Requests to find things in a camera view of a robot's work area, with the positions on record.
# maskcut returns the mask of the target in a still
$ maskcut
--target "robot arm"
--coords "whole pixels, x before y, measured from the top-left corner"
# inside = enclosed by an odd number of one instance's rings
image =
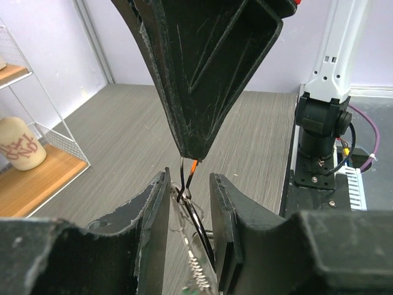
[[[336,187],[333,146],[351,123],[352,115],[346,111],[351,71],[369,6],[368,0],[331,2],[316,64],[297,107],[300,137],[293,168],[298,186]]]

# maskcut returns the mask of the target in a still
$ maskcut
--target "black wire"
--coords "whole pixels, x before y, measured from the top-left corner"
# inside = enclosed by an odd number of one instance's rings
[[[179,203],[180,199],[182,197],[183,192],[185,191],[185,186],[184,186],[184,158],[181,158],[180,161],[180,181],[182,184],[182,188],[180,189],[179,194],[177,195],[176,201]]]
[[[333,173],[337,172],[345,164],[345,162],[348,161],[352,157],[352,154],[354,153],[355,145],[356,145],[355,127],[353,126],[352,123],[349,123],[348,127],[352,133],[351,150],[349,151],[349,154],[335,168],[330,169],[324,176],[329,176],[329,175],[332,175]]]
[[[339,138],[338,140],[340,140],[343,149],[347,149],[348,148],[348,143],[345,140],[343,140],[341,138]]]
[[[195,170],[197,169],[198,164],[199,164],[199,162],[196,163],[194,171],[192,171],[192,168],[191,168],[191,172],[190,172],[189,178],[187,179],[187,184],[185,185],[186,189],[190,188],[191,180],[192,180],[192,177],[194,176],[194,173],[195,173]]]
[[[204,248],[206,254],[208,255],[211,266],[215,270],[216,267],[214,264],[213,248],[211,247],[208,235],[203,227],[202,221],[201,221],[195,207],[192,205],[191,202],[189,202],[188,200],[184,200],[184,206],[185,206],[185,209],[187,209],[187,211],[189,212],[190,218],[191,218],[192,222],[194,223],[196,232],[198,233],[198,235],[201,239],[203,248]]]

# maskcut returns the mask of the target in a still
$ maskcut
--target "gray floor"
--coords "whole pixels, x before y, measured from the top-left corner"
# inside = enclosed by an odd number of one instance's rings
[[[278,212],[295,100],[274,93],[241,95],[191,185],[194,200],[206,211],[206,227],[211,226],[211,172],[225,174],[246,195]],[[92,167],[35,216],[85,226],[132,198],[164,167],[179,180],[179,153],[154,87],[108,85],[66,121]],[[180,237],[169,232],[163,294],[177,294],[185,262]]]

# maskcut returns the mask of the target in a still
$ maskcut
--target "purple cable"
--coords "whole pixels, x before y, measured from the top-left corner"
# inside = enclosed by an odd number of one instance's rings
[[[374,121],[368,117],[363,111],[361,111],[360,109],[358,109],[357,107],[349,104],[349,107],[351,109],[353,109],[355,112],[357,112],[359,115],[361,115],[368,123],[370,123],[371,127],[373,127],[374,133],[375,133],[375,144],[374,144],[374,150],[372,152],[372,154],[376,155],[376,153],[378,152],[379,149],[379,139],[380,139],[380,134],[379,134],[379,130],[378,127],[376,126],[376,124],[374,123]],[[360,171],[363,172],[367,166],[369,166],[369,164],[372,162],[373,158],[368,158],[367,161],[360,167]]]

